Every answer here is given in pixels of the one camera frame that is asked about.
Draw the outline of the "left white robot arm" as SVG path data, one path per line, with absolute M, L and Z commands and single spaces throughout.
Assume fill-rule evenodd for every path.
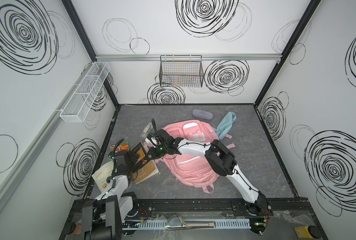
M 123 220 L 134 208 L 133 197 L 123 197 L 139 155 L 133 151 L 111 152 L 114 167 L 106 178 L 111 188 L 82 207 L 81 240 L 120 240 Z

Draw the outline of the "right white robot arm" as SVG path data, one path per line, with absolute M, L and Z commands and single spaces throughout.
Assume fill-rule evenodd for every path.
M 226 177 L 241 194 L 251 215 L 269 213 L 265 195 L 240 170 L 230 150 L 234 145 L 224 145 L 208 123 L 189 120 L 160 130 L 155 120 L 151 123 L 155 132 L 147 138 L 152 145 L 148 155 L 164 162 L 180 182 L 211 194 L 218 177 Z

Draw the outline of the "pink student backpack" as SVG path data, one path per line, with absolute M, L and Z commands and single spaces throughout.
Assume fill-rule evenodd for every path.
M 219 138 L 215 128 L 199 120 L 178 122 L 163 129 L 173 138 L 181 137 L 193 142 L 209 143 Z M 188 154 L 165 155 L 155 162 L 165 163 L 176 179 L 187 186 L 201 188 L 207 194 L 214 191 L 214 182 L 219 175 L 214 172 L 206 158 Z

